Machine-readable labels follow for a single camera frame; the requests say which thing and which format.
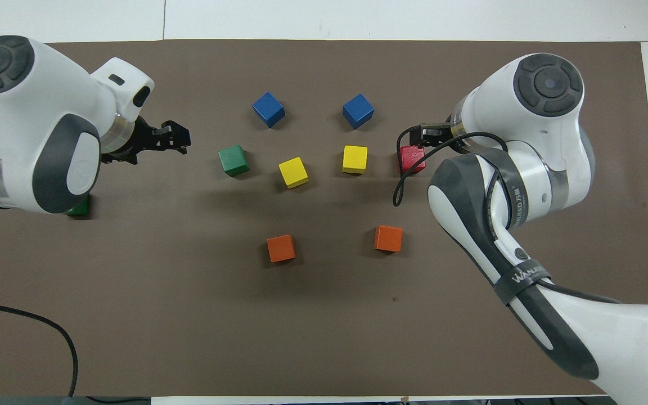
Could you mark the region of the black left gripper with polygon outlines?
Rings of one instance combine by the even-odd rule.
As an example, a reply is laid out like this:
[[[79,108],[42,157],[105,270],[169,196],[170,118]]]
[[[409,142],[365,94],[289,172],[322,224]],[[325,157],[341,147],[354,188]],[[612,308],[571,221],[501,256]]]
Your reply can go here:
[[[161,125],[164,150],[187,154],[191,146],[190,131],[184,126],[167,120]],[[137,155],[142,151],[161,151],[159,129],[152,127],[144,118],[134,122],[117,118],[110,131],[101,139],[101,163],[114,161],[137,165]]]

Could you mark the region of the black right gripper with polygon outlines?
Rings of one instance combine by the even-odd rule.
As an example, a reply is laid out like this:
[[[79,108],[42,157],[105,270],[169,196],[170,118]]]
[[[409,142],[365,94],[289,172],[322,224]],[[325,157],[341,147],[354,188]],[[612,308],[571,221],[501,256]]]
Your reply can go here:
[[[450,123],[421,124],[411,128],[412,146],[417,148],[435,148],[453,140]]]

